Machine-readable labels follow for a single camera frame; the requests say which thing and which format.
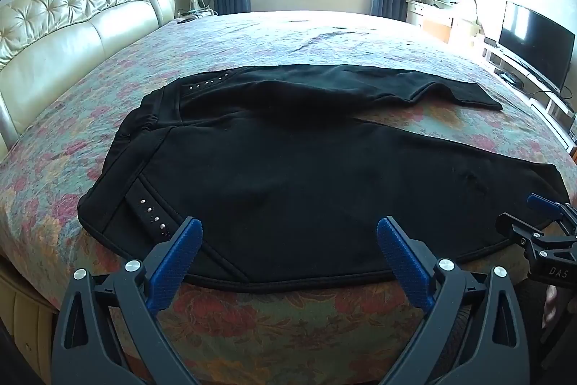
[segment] floral bedspread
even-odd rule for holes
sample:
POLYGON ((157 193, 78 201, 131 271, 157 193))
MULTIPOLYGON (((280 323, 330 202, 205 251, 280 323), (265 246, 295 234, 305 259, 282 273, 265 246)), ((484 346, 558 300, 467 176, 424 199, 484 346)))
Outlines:
MULTIPOLYGON (((272 12, 171 22, 97 67, 49 106, 0 164, 0 245, 60 307, 70 274, 122 260, 80 226, 76 205, 99 176, 114 133, 144 95, 179 76, 240 66, 359 64, 475 81, 503 112, 425 100, 365 118, 479 148, 553 163, 573 202, 577 166, 549 129, 493 75, 405 23, 336 12, 272 12)), ((509 247, 468 265, 526 265, 509 247)), ((420 321, 396 282, 270 295, 184 284, 160 322, 201 380, 344 384, 383 377, 420 321)), ((137 357, 121 315, 126 351, 137 357)))

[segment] flat screen tv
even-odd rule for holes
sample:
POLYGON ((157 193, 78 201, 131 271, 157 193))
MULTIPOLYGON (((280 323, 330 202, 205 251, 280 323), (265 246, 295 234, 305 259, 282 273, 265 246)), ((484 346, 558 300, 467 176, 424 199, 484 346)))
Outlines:
POLYGON ((507 2, 498 43, 544 84, 561 92, 575 34, 531 9, 507 2))

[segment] cream leather headboard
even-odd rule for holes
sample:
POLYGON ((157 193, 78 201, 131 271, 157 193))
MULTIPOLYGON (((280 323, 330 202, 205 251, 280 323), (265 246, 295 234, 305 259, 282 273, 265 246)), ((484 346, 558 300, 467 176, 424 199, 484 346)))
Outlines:
POLYGON ((0 157, 68 88, 171 21, 174 8, 174 0, 15 0, 0 6, 0 157))

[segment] bed frame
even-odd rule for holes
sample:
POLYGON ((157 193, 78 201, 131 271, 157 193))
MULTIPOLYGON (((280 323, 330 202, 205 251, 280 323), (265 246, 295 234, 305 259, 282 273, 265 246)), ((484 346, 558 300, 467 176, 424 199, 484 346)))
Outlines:
MULTIPOLYGON (((66 90, 172 21, 174 9, 174 0, 14 0, 0 6, 0 159, 66 90)), ((0 319, 49 384, 57 311, 9 260, 0 247, 0 319)))

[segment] silver bolt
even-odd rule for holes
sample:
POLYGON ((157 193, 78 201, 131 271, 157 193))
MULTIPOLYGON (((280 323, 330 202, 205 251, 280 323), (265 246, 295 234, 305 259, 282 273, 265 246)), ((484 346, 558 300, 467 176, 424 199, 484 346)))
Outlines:
POLYGON ((455 269, 455 263, 451 260, 443 259, 439 261, 439 267, 445 271, 453 271, 455 269))
POLYGON ((502 266, 495 266, 493 271, 499 277, 505 277, 507 275, 507 270, 502 266))
POLYGON ((86 277, 86 270, 83 268, 80 268, 79 270, 76 270, 74 272, 75 279, 84 279, 85 277, 86 277))
POLYGON ((140 261, 138 260, 129 261, 128 263, 126 263, 126 266, 124 268, 128 272, 135 272, 140 269, 140 261))

